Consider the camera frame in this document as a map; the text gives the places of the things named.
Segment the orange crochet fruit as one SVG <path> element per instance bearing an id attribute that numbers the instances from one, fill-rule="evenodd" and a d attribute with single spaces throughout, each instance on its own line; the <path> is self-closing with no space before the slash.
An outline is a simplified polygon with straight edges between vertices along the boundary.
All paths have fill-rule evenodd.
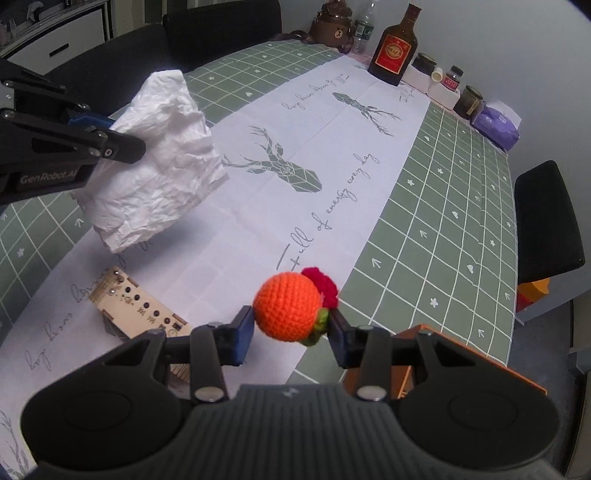
<path id="1" fill-rule="evenodd" d="M 329 311 L 339 305 L 337 284 L 318 267 L 273 275 L 252 302 L 259 330 L 274 340 L 311 347 L 328 332 Z"/>

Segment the orange cardboard box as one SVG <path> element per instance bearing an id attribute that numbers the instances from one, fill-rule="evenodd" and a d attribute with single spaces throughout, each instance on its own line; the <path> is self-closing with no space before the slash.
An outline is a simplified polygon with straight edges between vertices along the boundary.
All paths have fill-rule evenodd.
<path id="1" fill-rule="evenodd" d="M 521 374 L 490 360 L 478 352 L 433 330 L 427 325 L 416 326 L 417 352 L 411 373 L 413 388 L 419 394 L 444 394 L 453 397 L 456 390 L 467 392 L 470 387 L 500 391 L 507 387 L 517 393 L 525 385 L 527 391 L 547 391 Z"/>

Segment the black chair near left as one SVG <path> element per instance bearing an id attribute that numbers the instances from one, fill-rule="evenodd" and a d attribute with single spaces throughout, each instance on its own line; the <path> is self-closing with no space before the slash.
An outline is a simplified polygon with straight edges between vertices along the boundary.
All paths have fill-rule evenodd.
<path id="1" fill-rule="evenodd" d="M 45 77 L 108 116 L 127 105 L 152 73 L 175 68 L 164 28 L 151 24 L 88 50 Z"/>

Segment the wooden radio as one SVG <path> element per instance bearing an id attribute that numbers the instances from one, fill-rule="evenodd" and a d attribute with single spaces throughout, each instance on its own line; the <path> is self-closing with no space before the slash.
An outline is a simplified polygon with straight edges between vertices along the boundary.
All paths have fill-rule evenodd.
<path id="1" fill-rule="evenodd" d="M 121 340 L 161 329 L 167 337 L 188 336 L 190 323 L 143 290 L 118 267 L 103 272 L 88 297 L 100 311 L 105 329 Z"/>

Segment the black chair far left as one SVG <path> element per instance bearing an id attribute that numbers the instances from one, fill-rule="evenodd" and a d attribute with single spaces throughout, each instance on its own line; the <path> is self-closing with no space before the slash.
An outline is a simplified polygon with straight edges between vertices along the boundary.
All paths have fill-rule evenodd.
<path id="1" fill-rule="evenodd" d="M 281 32 L 277 1 L 230 1 L 166 14 L 167 46 L 176 67 L 189 72 Z"/>

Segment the orange stool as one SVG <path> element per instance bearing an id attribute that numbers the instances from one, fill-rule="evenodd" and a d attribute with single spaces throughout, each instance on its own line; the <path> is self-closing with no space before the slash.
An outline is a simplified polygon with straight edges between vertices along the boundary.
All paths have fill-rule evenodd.
<path id="1" fill-rule="evenodd" d="M 549 294 L 550 278 L 521 283 L 517 288 L 516 311 L 520 312 Z"/>

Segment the black chair right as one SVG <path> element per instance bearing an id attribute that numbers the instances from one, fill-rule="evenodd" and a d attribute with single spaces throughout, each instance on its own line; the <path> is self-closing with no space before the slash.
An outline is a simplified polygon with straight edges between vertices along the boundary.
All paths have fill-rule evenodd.
<path id="1" fill-rule="evenodd" d="M 577 217 L 555 161 L 520 175 L 514 198 L 520 284 L 568 273 L 586 263 Z"/>

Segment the brown bear jar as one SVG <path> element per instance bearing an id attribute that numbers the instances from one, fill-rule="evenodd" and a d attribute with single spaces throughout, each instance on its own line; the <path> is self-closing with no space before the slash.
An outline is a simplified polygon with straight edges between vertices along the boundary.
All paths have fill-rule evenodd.
<path id="1" fill-rule="evenodd" d="M 344 49 L 352 41 L 352 15 L 346 1 L 326 1 L 312 20 L 308 34 L 315 43 Z"/>

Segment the purple tissue pack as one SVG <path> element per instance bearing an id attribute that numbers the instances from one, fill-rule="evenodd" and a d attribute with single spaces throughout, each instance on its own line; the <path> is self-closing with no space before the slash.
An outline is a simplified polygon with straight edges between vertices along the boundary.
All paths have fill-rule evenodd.
<path id="1" fill-rule="evenodd" d="M 500 100 L 483 102 L 471 118 L 471 125 L 505 152 L 519 141 L 521 122 L 522 118 Z"/>

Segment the dark glass jar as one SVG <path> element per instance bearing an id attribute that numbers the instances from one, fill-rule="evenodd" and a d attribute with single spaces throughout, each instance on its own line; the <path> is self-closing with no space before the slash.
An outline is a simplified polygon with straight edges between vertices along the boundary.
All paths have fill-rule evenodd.
<path id="1" fill-rule="evenodd" d="M 470 120 L 482 101 L 482 94 L 475 87 L 467 85 L 454 106 L 454 111 L 460 117 Z"/>

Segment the white box stand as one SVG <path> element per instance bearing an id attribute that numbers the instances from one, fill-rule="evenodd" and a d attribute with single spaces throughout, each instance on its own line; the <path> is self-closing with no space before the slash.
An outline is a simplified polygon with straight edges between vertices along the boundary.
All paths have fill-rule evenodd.
<path id="1" fill-rule="evenodd" d="M 453 110 L 460 98 L 459 89 L 456 91 L 450 91 L 441 83 L 434 82 L 431 79 L 431 76 L 419 72 L 413 66 L 408 66 L 408 69 L 403 75 L 403 81 L 428 95 L 432 100 L 448 110 Z"/>

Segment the clear water bottle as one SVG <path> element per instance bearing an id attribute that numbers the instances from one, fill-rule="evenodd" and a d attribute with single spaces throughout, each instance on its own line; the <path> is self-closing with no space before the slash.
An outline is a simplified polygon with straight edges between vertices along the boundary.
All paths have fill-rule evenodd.
<path id="1" fill-rule="evenodd" d="M 353 23 L 353 47 L 351 52 L 362 55 L 366 52 L 370 37 L 375 29 L 376 11 L 379 0 L 369 0 L 363 4 Z"/>

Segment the small tape roll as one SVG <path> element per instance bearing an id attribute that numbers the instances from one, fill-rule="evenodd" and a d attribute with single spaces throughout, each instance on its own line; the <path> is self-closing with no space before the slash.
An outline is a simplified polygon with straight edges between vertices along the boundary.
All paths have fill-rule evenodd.
<path id="1" fill-rule="evenodd" d="M 431 79 L 436 83 L 441 83 L 444 76 L 444 71 L 440 67 L 436 67 L 431 73 Z"/>

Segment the black lidded jar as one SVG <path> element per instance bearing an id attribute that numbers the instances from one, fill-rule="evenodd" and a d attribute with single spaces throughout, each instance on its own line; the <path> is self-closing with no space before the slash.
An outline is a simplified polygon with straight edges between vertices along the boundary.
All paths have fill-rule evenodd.
<path id="1" fill-rule="evenodd" d="M 437 62 L 424 53 L 418 53 L 413 60 L 412 66 L 419 72 L 431 76 L 437 66 Z"/>

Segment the brown liquor bottle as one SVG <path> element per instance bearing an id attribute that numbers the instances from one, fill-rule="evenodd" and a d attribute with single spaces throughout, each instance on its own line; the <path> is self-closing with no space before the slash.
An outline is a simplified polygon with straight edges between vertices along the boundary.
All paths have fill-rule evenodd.
<path id="1" fill-rule="evenodd" d="M 410 3 L 403 20 L 384 31 L 370 61 L 370 74 L 388 84 L 400 84 L 418 47 L 414 26 L 420 13 L 421 8 Z"/>

